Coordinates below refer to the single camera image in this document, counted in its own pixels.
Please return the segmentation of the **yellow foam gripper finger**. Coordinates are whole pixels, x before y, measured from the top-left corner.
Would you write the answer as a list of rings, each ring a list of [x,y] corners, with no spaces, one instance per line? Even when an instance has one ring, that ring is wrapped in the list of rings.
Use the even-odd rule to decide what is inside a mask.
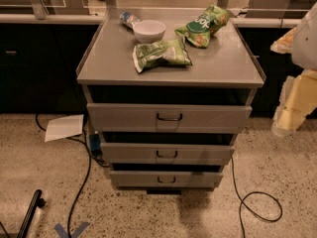
[[[294,133],[317,108],[317,71],[304,69],[296,77],[288,76],[282,86],[271,132],[278,137]]]

